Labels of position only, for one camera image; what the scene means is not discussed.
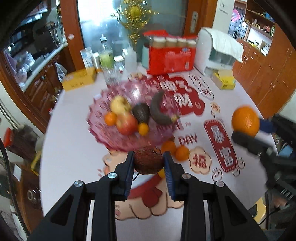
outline table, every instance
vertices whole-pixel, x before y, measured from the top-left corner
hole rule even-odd
[[[141,66],[138,67],[138,71],[145,73]],[[245,149],[227,142],[233,132],[231,116],[237,107],[248,104],[260,115],[242,86],[237,82],[233,91],[219,90],[210,78],[202,76],[195,69],[154,78],[162,81],[163,88],[175,89],[176,99],[182,106],[181,123],[174,136],[177,145],[185,144],[192,150],[191,161],[182,162],[185,172],[197,176],[201,181],[224,181],[247,209],[252,207],[266,190],[265,170],[259,160],[248,154]],[[93,96],[99,94],[103,88],[106,88],[106,85],[102,74],[99,74],[95,84],[63,92],[60,96],[47,128],[40,166],[41,203],[44,214],[76,180],[83,180],[85,183],[97,181],[104,173],[112,171],[114,164],[125,158],[126,153],[108,153],[108,149],[97,143],[88,131],[88,106],[93,103]],[[217,133],[222,136],[215,137],[214,134]],[[271,135],[259,132],[256,137],[273,145],[276,150]],[[220,146],[221,153],[217,152],[217,146],[216,151],[213,148],[215,141],[219,140],[226,140],[227,143],[227,146]],[[219,155],[224,155],[223,158],[227,158],[227,161],[224,159],[223,162]],[[132,199],[115,205],[116,217],[125,219],[116,220],[118,240],[180,240],[182,203],[172,202],[169,197],[166,201],[166,183],[157,175],[140,175],[133,182]],[[152,179],[153,188],[156,187],[161,192],[149,195],[154,201],[155,195],[158,195],[158,202],[145,202],[143,205],[143,190],[139,191],[139,187],[143,187],[145,183],[151,184]],[[206,220],[209,233],[208,217]],[[91,230],[90,227],[91,222],[88,224],[88,230]]]

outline yellow tissue box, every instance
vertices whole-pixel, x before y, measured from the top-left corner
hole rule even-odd
[[[62,81],[65,91],[93,84],[96,79],[96,69],[87,68],[68,74]]]
[[[211,79],[220,90],[235,88],[235,78],[231,70],[219,70],[218,73],[212,74]]]

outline pink plate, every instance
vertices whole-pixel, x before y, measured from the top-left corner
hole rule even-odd
[[[122,82],[101,92],[94,98],[94,103],[89,107],[87,117],[89,131],[95,136],[97,142],[104,144],[109,150],[131,151],[147,145],[160,145],[173,136],[175,125],[160,126],[152,118],[149,120],[149,134],[145,137],[135,133],[130,136],[120,134],[116,126],[107,126],[104,121],[105,114],[110,111],[109,103],[116,95],[121,95],[129,101],[131,106],[145,102],[150,105],[152,97],[162,88],[158,85],[147,85],[145,82]],[[179,107],[175,98],[166,92],[161,103],[161,111],[172,116],[179,115]]]

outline gold hanging decoration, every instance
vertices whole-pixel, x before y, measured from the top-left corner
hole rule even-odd
[[[149,22],[152,15],[158,12],[152,11],[151,6],[143,0],[123,0],[116,13],[111,14],[131,33],[128,37],[133,41],[134,46],[140,38],[139,31]]]

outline plastic bottle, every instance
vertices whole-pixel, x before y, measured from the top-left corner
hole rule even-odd
[[[137,53],[133,48],[127,48],[127,53],[124,55],[124,67],[128,74],[137,72]]]
[[[99,49],[100,62],[102,69],[112,69],[114,64],[113,49],[107,43],[106,37],[101,38],[102,46]]]

